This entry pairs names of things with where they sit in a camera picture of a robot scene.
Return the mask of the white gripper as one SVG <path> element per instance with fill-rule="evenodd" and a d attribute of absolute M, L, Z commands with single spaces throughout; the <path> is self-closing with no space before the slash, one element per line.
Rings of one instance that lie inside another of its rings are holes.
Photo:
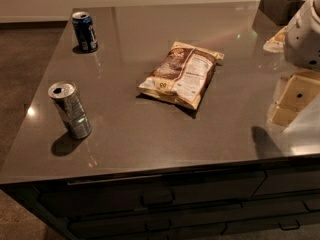
<path fill-rule="evenodd" d="M 320 0 L 306 0 L 263 49 L 271 53 L 284 50 L 287 62 L 320 70 Z M 309 69 L 280 78 L 267 113 L 272 123 L 287 127 L 320 94 L 320 72 Z"/>

